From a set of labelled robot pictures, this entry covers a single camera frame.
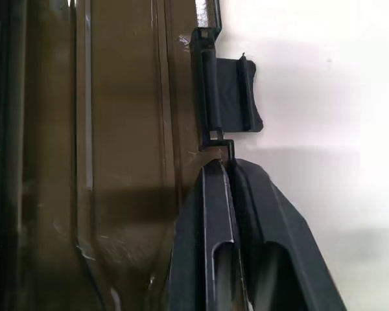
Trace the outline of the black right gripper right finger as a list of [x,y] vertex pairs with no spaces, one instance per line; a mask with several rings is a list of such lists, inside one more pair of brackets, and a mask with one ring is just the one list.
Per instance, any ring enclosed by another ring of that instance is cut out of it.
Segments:
[[254,310],[345,310],[304,217],[255,163],[233,178],[248,297]]

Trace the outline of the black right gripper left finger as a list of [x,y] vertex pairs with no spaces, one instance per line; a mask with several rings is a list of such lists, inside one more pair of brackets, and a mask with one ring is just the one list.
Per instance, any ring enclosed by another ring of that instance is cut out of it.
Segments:
[[234,168],[217,159],[204,165],[180,209],[168,310],[246,310]]

